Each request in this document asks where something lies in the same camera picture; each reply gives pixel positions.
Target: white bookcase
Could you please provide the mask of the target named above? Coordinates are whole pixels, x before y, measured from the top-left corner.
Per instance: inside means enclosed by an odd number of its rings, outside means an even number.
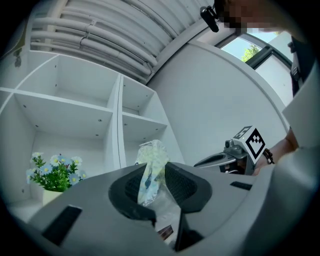
[[[27,222],[42,207],[42,189],[26,183],[32,152],[47,162],[79,156],[92,177],[134,165],[139,145],[158,139],[184,163],[155,91],[87,60],[43,54],[20,83],[0,84],[0,185],[14,215]]]

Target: ceiling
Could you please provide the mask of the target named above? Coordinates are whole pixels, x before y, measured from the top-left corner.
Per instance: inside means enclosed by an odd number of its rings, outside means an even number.
[[[31,50],[88,59],[146,84],[207,25],[214,0],[45,0],[30,16]]]

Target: cream flower pot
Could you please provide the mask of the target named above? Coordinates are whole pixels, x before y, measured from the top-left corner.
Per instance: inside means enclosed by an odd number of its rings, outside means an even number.
[[[50,203],[53,199],[60,196],[63,192],[55,192],[50,190],[43,190],[43,197],[42,197],[42,205],[45,206],[47,203]]]

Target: person's arm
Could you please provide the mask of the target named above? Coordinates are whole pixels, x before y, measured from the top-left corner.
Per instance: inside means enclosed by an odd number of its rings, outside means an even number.
[[[296,140],[294,133],[290,129],[286,137],[283,140],[279,141],[272,148],[269,148],[269,150],[271,151],[273,161],[276,164],[282,156],[295,151],[297,148],[298,148],[298,142]],[[262,155],[259,158],[258,162],[256,162],[253,175],[254,176],[258,175],[258,173],[260,172],[260,169],[267,165],[268,165],[267,159],[265,158],[264,155]]]

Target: black beaded bracelet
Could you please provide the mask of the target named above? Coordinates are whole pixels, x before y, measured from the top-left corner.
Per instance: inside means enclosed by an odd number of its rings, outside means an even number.
[[[270,151],[269,149],[266,148],[266,149],[263,151],[262,154],[265,156],[266,161],[267,161],[267,163],[268,163],[269,165],[275,164],[274,159],[273,159],[273,157],[272,157],[273,154],[271,153],[271,151]]]

